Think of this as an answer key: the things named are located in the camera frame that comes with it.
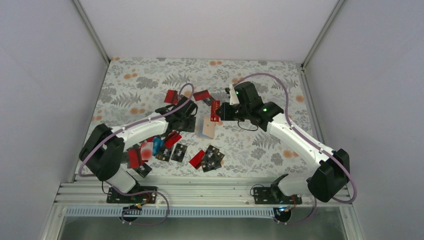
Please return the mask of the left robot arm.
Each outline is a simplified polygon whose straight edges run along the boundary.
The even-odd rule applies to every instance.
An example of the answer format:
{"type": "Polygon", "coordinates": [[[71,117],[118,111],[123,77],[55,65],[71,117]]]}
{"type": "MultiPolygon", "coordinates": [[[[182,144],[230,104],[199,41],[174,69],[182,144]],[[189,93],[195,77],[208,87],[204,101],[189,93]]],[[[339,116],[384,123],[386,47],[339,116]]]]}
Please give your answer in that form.
{"type": "Polygon", "coordinates": [[[83,145],[80,168],[88,167],[99,181],[114,187],[124,201],[139,197],[136,180],[121,166],[124,151],[154,136],[167,136],[173,131],[194,132],[198,105],[183,97],[177,104],[156,109],[146,118],[124,126],[97,125],[83,145]]]}

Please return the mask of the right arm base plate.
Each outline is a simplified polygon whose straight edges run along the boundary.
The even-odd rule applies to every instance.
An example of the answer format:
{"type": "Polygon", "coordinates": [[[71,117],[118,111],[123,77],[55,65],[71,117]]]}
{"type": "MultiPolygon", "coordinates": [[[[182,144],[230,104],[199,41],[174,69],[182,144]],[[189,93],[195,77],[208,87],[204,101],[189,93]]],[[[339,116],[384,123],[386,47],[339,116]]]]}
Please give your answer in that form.
{"type": "Polygon", "coordinates": [[[251,194],[256,205],[300,205],[303,203],[298,195],[284,195],[278,188],[256,186],[251,194]]]}

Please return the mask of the beige card holder wallet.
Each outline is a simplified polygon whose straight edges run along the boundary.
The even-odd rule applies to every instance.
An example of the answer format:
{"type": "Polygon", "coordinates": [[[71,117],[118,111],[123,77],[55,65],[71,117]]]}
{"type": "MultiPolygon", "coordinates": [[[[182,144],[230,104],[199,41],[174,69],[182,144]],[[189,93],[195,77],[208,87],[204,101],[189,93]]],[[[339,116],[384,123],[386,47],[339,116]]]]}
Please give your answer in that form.
{"type": "Polygon", "coordinates": [[[211,121],[209,115],[204,115],[199,124],[198,136],[202,139],[215,138],[216,122],[211,121]]]}

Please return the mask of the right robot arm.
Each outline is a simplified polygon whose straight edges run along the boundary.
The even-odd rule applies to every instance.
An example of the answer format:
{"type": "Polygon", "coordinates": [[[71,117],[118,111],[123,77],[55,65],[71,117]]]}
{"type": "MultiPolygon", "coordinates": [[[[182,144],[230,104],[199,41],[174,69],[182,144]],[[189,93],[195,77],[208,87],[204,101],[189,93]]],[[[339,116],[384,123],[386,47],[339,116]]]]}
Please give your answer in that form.
{"type": "Polygon", "coordinates": [[[312,170],[301,175],[283,174],[272,184],[271,198],[278,204],[292,195],[311,194],[327,203],[349,182],[350,156],[344,149],[328,147],[298,125],[274,102],[264,103],[253,83],[225,88],[229,102],[215,111],[222,121],[250,121],[294,150],[312,170]]]}

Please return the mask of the red vip card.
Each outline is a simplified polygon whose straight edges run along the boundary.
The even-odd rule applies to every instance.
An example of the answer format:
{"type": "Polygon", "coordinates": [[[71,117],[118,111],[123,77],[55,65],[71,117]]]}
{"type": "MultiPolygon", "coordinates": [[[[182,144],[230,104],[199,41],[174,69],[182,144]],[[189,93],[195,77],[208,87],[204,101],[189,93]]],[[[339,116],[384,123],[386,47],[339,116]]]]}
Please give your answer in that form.
{"type": "Polygon", "coordinates": [[[210,121],[211,122],[219,122],[220,121],[220,117],[217,114],[217,110],[219,109],[221,105],[221,102],[219,100],[214,100],[211,103],[211,109],[210,109],[210,121]]]}

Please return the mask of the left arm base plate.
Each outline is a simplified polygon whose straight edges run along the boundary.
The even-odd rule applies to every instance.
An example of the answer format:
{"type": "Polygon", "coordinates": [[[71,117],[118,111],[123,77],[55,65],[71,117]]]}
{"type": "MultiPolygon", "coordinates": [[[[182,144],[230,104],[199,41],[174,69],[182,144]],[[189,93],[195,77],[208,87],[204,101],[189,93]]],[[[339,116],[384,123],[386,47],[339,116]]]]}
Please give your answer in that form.
{"type": "Polygon", "coordinates": [[[151,192],[126,196],[117,192],[113,187],[108,190],[106,202],[108,204],[154,204],[156,202],[156,194],[151,192]]]}

